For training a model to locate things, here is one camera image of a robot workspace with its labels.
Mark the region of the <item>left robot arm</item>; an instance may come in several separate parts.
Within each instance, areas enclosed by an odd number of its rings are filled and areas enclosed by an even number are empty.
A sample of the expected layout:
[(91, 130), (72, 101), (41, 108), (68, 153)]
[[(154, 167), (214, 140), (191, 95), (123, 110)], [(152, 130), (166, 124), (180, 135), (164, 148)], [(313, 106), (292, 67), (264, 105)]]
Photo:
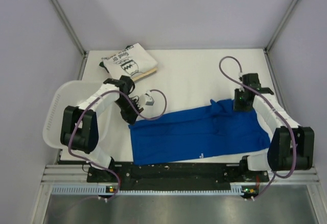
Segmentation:
[(63, 112), (61, 144), (70, 147), (75, 155), (84, 153), (83, 159), (96, 164), (99, 177), (107, 182), (114, 179), (116, 169), (110, 166), (112, 157), (98, 146), (98, 119), (112, 103), (116, 103), (122, 119), (130, 125), (135, 124), (143, 108), (136, 98), (129, 97), (134, 89), (135, 83), (128, 76), (121, 76), (118, 80), (108, 78), (87, 100), (76, 106), (67, 106)]

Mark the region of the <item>blue t-shirt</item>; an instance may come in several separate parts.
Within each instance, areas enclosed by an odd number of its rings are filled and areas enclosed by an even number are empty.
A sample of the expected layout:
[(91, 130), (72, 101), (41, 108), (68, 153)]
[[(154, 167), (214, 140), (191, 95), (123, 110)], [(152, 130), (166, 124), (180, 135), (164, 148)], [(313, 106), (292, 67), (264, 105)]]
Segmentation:
[(270, 145), (256, 112), (234, 111), (231, 99), (140, 120), (129, 129), (136, 165), (252, 153)]

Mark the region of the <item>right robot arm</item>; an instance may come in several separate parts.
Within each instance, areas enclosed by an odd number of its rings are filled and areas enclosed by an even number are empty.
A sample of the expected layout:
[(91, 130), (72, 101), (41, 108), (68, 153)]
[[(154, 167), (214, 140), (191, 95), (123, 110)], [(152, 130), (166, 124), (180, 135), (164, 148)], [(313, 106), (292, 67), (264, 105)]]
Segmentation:
[(257, 73), (240, 74), (241, 87), (235, 89), (233, 109), (238, 112), (254, 110), (260, 115), (273, 134), (268, 151), (244, 156), (239, 176), (252, 180), (258, 171), (273, 172), (308, 170), (313, 165), (314, 131), (293, 120), (278, 103), (274, 92), (262, 87)]

